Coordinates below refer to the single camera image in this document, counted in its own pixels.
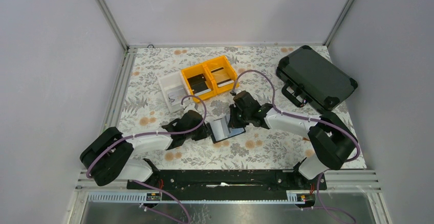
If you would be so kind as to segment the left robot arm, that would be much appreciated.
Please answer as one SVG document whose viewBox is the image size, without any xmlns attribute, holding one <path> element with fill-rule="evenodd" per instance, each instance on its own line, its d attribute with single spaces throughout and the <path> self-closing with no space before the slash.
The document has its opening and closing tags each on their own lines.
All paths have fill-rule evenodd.
<svg viewBox="0 0 434 224">
<path fill-rule="evenodd" d="M 114 180 L 137 180 L 145 188 L 154 188 L 159 181 L 154 166 L 147 160 L 136 159 L 141 153 L 171 150 L 186 141 L 199 141 L 211 136 L 211 130 L 203 117 L 189 110 L 179 119 L 154 131 L 124 137 L 116 127 L 106 129 L 80 155 L 87 169 L 86 177 L 98 186 Z"/>
</svg>

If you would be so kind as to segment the black leather card holder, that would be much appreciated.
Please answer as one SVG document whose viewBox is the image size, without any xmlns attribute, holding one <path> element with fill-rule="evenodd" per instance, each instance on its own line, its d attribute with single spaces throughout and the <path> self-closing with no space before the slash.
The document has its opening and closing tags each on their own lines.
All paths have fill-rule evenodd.
<svg viewBox="0 0 434 224">
<path fill-rule="evenodd" d="M 211 139 L 214 144 L 229 138 L 236 137 L 246 132 L 245 128 L 229 127 L 229 119 L 230 115 L 226 115 L 206 124 L 207 128 L 211 132 Z"/>
</svg>

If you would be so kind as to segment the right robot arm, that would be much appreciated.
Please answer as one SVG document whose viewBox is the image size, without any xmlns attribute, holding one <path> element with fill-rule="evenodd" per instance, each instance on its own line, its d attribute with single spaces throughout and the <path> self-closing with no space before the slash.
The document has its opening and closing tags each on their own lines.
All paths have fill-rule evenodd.
<svg viewBox="0 0 434 224">
<path fill-rule="evenodd" d="M 271 103 L 259 104 L 250 93 L 242 91 L 233 97 L 229 106 L 230 128 L 248 125 L 264 129 L 277 129 L 309 139 L 314 154 L 294 166 L 294 184 L 306 189 L 314 178 L 327 170 L 339 170 L 343 164 L 356 159 L 360 147 L 356 137 L 333 112 L 307 117 L 302 114 L 280 111 Z"/>
</svg>

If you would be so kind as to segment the white plastic bin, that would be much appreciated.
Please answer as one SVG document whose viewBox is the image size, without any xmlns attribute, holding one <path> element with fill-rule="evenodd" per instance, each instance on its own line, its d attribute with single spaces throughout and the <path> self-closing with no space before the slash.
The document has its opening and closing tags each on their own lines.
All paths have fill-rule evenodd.
<svg viewBox="0 0 434 224">
<path fill-rule="evenodd" d="M 161 88 L 164 101 L 171 113 L 179 110 L 183 110 L 185 106 L 188 106 L 193 102 L 191 97 L 184 99 L 181 105 L 181 99 L 187 95 L 190 95 L 190 91 L 187 90 L 187 85 L 182 77 L 181 71 L 168 73 L 158 78 L 158 83 Z"/>
</svg>

